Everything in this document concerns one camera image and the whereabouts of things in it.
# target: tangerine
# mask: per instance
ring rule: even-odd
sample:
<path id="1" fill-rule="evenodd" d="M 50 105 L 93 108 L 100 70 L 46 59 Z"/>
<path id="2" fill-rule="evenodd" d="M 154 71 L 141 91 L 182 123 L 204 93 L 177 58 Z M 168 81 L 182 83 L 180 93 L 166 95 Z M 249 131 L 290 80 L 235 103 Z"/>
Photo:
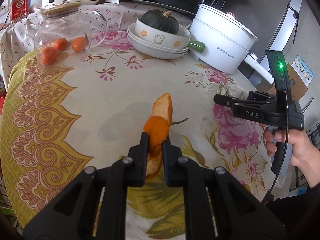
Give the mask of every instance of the tangerine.
<path id="1" fill-rule="evenodd" d="M 47 47 L 42 51 L 40 57 L 44 65 L 51 65 L 57 59 L 58 53 L 55 48 Z"/>
<path id="2" fill-rule="evenodd" d="M 65 38 L 61 38 L 56 40 L 53 43 L 53 47 L 57 50 L 57 51 L 64 51 L 67 47 L 68 47 L 68 41 Z"/>
<path id="3" fill-rule="evenodd" d="M 84 48 L 87 46 L 87 40 L 85 39 L 85 37 L 80 36 L 78 38 L 76 38 L 73 42 L 72 42 L 72 49 L 75 52 L 81 52 L 84 50 Z"/>

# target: green handle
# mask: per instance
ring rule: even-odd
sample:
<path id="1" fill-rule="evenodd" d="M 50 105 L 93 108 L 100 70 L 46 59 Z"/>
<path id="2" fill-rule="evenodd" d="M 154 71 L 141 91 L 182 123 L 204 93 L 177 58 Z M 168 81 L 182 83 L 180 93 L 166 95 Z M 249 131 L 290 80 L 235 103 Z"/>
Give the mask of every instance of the green handle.
<path id="1" fill-rule="evenodd" d="M 203 52 L 205 48 L 205 44 L 201 41 L 189 41 L 187 46 L 200 53 Z"/>

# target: white electric pot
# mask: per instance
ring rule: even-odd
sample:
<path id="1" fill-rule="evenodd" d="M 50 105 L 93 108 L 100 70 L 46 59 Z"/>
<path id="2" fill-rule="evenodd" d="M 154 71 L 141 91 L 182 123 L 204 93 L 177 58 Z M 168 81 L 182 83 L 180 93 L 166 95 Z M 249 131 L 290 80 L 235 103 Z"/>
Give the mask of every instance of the white electric pot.
<path id="1" fill-rule="evenodd" d="M 205 43 L 205 49 L 198 53 L 190 49 L 191 53 L 207 64 L 225 73 L 232 74 L 244 60 L 254 68 L 270 84 L 272 75 L 264 69 L 253 57 L 248 55 L 257 37 L 231 13 L 223 13 L 210 6 L 199 4 L 196 17 L 190 28 L 194 41 Z"/>

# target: wooden lid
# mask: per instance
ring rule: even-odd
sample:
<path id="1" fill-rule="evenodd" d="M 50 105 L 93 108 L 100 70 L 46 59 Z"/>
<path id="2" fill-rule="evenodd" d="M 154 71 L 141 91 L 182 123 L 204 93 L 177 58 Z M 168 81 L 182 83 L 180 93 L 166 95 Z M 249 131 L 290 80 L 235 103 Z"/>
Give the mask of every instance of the wooden lid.
<path id="1" fill-rule="evenodd" d="M 68 11 L 71 9 L 79 8 L 81 6 L 81 3 L 79 2 L 73 2 L 73 3 L 65 3 L 62 5 L 57 5 L 55 7 L 46 9 L 42 12 L 42 15 L 49 15 L 49 14 L 54 14 L 54 13 L 60 13 L 64 11 Z"/>

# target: cardboard box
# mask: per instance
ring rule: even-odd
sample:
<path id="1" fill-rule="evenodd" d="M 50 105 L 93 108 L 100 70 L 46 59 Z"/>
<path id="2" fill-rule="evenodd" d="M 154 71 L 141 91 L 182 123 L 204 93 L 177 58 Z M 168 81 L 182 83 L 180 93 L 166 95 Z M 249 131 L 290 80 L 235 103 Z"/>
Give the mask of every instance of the cardboard box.
<path id="1" fill-rule="evenodd" d="M 292 68 L 292 66 L 289 63 L 287 64 L 287 70 L 290 79 L 292 99 L 295 101 L 299 101 L 308 91 L 308 88 L 303 82 L 303 80 L 300 78 L 298 73 Z M 269 90 L 268 93 L 275 95 L 276 87 L 273 85 L 273 87 Z"/>

